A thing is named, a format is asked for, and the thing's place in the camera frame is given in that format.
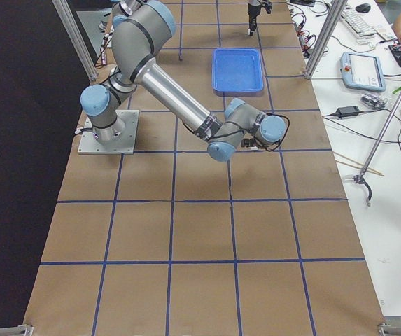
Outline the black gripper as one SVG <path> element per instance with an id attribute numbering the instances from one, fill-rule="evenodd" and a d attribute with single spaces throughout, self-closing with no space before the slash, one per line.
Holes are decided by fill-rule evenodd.
<path id="1" fill-rule="evenodd" d="M 257 141 L 255 138 L 248 138 L 241 140 L 241 147 L 242 148 L 259 148 Z"/>
<path id="2" fill-rule="evenodd" d="M 270 0 L 249 0 L 248 1 L 248 35 L 254 35 L 257 29 L 257 19 L 261 10 L 264 9 L 267 14 L 272 13 L 272 2 Z"/>

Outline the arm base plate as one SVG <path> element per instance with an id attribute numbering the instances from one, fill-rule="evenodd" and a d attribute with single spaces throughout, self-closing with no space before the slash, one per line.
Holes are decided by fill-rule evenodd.
<path id="1" fill-rule="evenodd" d="M 81 132 L 79 155 L 133 155 L 139 125 L 139 110 L 117 109 L 115 123 L 105 129 L 85 121 L 87 130 Z"/>

